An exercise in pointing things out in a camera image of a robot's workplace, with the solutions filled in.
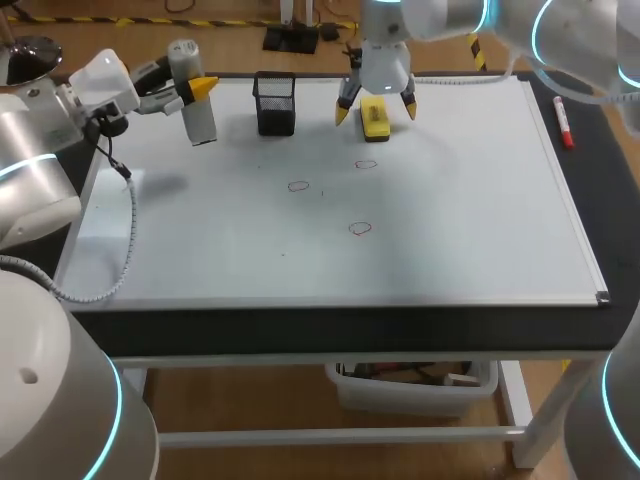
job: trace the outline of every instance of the red circle drawing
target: red circle drawing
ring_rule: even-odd
[[[370,232],[372,228],[373,226],[367,222],[355,222],[349,225],[349,231],[358,237]]]
[[[356,162],[355,165],[356,168],[359,168],[360,170],[368,170],[370,168],[377,167],[378,162],[375,160],[360,160]]]
[[[291,182],[289,184],[289,191],[290,192],[301,192],[302,190],[306,190],[307,188],[309,188],[309,182],[303,182],[303,181],[297,181],[297,182]]]

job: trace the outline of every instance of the yellow and black tape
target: yellow and black tape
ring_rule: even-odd
[[[128,25],[175,25],[180,27],[270,27],[280,25],[280,22],[269,20],[182,20],[173,18],[145,18],[145,17],[8,17],[13,23],[109,23],[117,27]],[[329,22],[322,25],[332,25],[337,28],[354,29],[354,22]]]
[[[484,59],[484,53],[480,48],[480,40],[478,39],[478,36],[475,33],[471,33],[467,35],[467,41],[471,47],[471,53],[473,54],[473,60],[476,64],[476,70],[479,72],[486,72],[487,62]]]

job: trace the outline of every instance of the black cable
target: black cable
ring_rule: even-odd
[[[15,4],[11,5],[11,8],[13,9],[14,12],[16,12],[20,20],[23,20],[26,22],[33,20],[33,17],[29,14],[29,12],[19,7],[18,5],[15,5]]]
[[[105,123],[109,122],[106,117],[98,117],[96,118],[96,120],[98,121],[98,125],[100,125],[101,128]],[[107,158],[107,160],[109,161],[109,165],[111,165],[111,168],[113,168],[116,172],[118,172],[122,176],[122,178],[124,178],[125,180],[129,180],[131,178],[131,171],[127,168],[127,166],[124,163],[119,162],[115,158],[113,158],[113,139],[107,136],[109,149],[108,151],[105,151],[98,144],[98,142],[100,141],[100,133],[98,132],[98,138],[96,140],[91,140],[91,138],[89,137],[90,129],[91,129],[90,125],[87,125],[87,128],[85,129],[85,139],[87,140],[87,142],[89,142],[93,147],[95,147],[96,150],[98,150]]]
[[[331,8],[329,8],[329,5],[327,5],[327,0],[322,0],[322,6],[325,8],[325,10],[327,12],[329,12],[331,15],[333,15],[334,17],[338,17],[338,18],[346,18],[347,20],[351,21],[351,23],[353,23],[353,35],[351,35],[351,38],[349,38],[349,40],[345,41],[345,42],[337,42],[340,45],[348,45],[351,46],[350,43],[356,38],[356,36],[358,35],[358,22],[356,21],[355,17],[346,14],[346,13],[338,13],[338,12],[334,12],[333,10],[331,10]]]
[[[320,13],[320,9],[318,7],[316,7],[315,4],[313,6],[313,11],[314,11],[314,13],[318,14],[318,21],[316,22],[316,25],[315,25],[316,27],[318,27],[318,26],[322,25],[322,14]]]
[[[169,7],[169,0],[164,0],[164,11],[167,13],[185,13],[185,12],[188,12],[189,10],[192,10],[193,7],[195,6],[196,6],[196,0],[191,0],[191,4],[188,7],[174,10],[173,8]]]

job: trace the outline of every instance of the white tabletop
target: white tabletop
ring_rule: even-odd
[[[298,80],[289,138],[258,136],[251,88],[216,87],[218,141],[195,148],[180,115],[131,116],[114,156],[138,246],[122,290],[86,308],[595,306],[606,290],[528,84],[419,84],[416,121],[388,97],[375,144],[355,106],[334,126],[338,80]],[[127,247],[128,194],[100,162],[58,272],[75,294],[109,286]]]

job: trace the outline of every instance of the floor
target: floor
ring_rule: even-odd
[[[169,0],[180,8],[189,0]],[[317,0],[324,21],[332,11],[359,18],[357,0]],[[296,16],[304,18],[304,2],[296,0]],[[162,0],[24,0],[21,6],[32,15],[164,17]],[[207,20],[279,19],[278,0],[197,0],[197,5],[178,18]],[[72,72],[98,50],[113,48],[122,60],[136,66],[165,53],[176,38],[195,39],[210,72],[342,73],[348,61],[339,42],[320,43],[316,55],[263,52],[260,28],[185,28],[166,25],[46,24],[16,26],[18,35],[42,34],[64,47],[60,69]],[[351,31],[342,31],[342,42]],[[489,69],[504,69],[507,52],[491,36],[482,36]],[[474,63],[466,39],[411,43],[414,71],[466,70]],[[640,150],[626,134],[620,119],[607,111],[629,165],[640,180]],[[523,362],[532,406],[537,408],[561,374],[560,362]],[[427,426],[427,419],[373,415],[340,409],[336,392],[322,367],[237,367],[196,370],[163,370],[150,374],[145,398],[160,431],[232,430],[278,428],[330,428],[367,426]],[[459,425],[495,425],[504,422],[497,407],[500,399],[475,406]],[[216,450],[165,451],[160,480],[235,479],[418,479],[439,480],[520,479],[564,480],[562,452],[551,450],[533,472],[515,472],[503,444],[396,445],[356,447],[273,447]]]

